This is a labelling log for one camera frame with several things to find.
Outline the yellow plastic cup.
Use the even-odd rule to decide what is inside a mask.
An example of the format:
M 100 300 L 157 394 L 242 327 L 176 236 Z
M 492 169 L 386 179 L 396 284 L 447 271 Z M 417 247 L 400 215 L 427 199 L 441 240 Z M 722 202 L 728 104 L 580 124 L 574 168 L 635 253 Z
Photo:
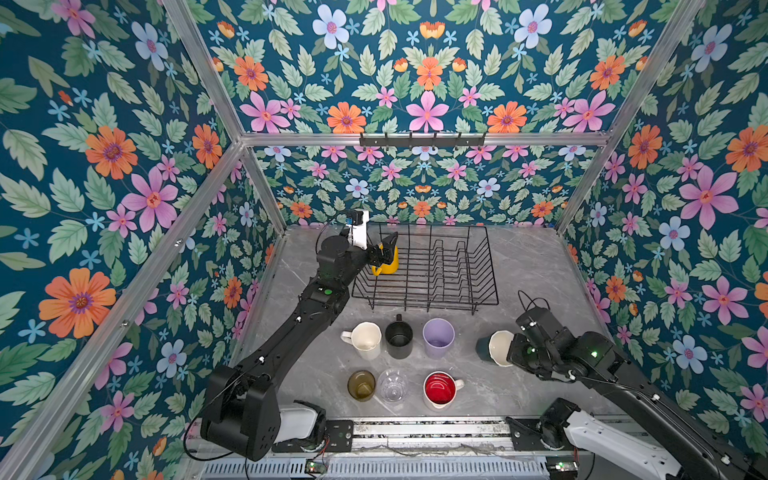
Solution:
M 375 277 L 381 275 L 393 275 L 399 269 L 399 249 L 395 246 L 392 249 L 392 261 L 390 263 L 384 263 L 380 266 L 372 266 L 371 271 Z

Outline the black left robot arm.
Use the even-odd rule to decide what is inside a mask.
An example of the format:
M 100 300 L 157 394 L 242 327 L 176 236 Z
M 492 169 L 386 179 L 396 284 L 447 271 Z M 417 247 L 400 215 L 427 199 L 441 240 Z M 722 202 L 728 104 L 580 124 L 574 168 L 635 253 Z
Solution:
M 366 267 L 390 265 L 398 234 L 380 245 L 351 244 L 343 229 L 325 238 L 317 253 L 318 270 L 286 321 L 254 353 L 209 377 L 200 410 L 203 439 L 249 460 L 262 459 L 275 444 L 316 447 L 325 439 L 325 410 L 308 402 L 279 406 L 285 377 L 315 338 L 341 314 L 349 286 Z

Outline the cream and green mug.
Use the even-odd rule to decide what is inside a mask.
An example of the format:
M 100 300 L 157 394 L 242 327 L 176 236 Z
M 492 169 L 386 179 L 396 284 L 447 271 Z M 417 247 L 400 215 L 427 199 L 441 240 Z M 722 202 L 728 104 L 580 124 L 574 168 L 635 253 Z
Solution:
M 511 367 L 507 355 L 514 340 L 514 334 L 508 330 L 498 330 L 480 338 L 475 344 L 475 353 L 481 361 L 491 362 L 500 367 Z

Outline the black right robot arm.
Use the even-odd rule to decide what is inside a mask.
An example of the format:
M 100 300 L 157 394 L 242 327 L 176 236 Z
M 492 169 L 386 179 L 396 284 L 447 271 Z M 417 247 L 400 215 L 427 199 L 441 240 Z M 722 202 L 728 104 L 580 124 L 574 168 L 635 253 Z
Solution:
M 532 307 L 520 315 L 507 359 L 544 381 L 578 382 L 632 418 L 653 439 L 649 445 L 611 432 L 580 407 L 556 401 L 547 417 L 556 433 L 643 479 L 764 479 L 767 459 L 729 445 L 654 386 L 608 337 L 574 336 L 552 312 Z

